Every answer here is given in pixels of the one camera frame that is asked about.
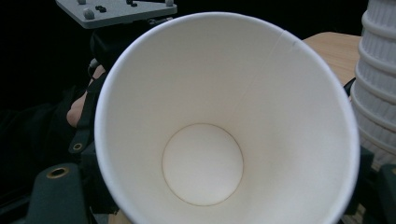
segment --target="wooden table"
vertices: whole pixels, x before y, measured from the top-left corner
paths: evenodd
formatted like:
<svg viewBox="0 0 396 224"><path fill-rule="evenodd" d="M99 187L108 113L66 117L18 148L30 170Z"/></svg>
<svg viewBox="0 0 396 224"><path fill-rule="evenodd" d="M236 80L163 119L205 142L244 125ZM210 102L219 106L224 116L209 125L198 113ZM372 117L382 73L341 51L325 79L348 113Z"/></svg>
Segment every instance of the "wooden table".
<svg viewBox="0 0 396 224"><path fill-rule="evenodd" d="M345 85L355 76L355 65L360 55L358 45L361 37L337 33L320 33L304 40L316 51ZM130 224L122 211L109 215L108 224Z"/></svg>

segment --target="stack of paper cups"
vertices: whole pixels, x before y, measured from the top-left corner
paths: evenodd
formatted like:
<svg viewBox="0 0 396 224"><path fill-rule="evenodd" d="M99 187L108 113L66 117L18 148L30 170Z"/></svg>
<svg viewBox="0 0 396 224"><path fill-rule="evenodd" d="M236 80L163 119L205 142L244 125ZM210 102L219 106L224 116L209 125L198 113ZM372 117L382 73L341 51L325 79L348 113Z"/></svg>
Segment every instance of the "stack of paper cups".
<svg viewBox="0 0 396 224"><path fill-rule="evenodd" d="M396 163L396 0L370 0L361 22L351 102L373 168Z"/></svg>

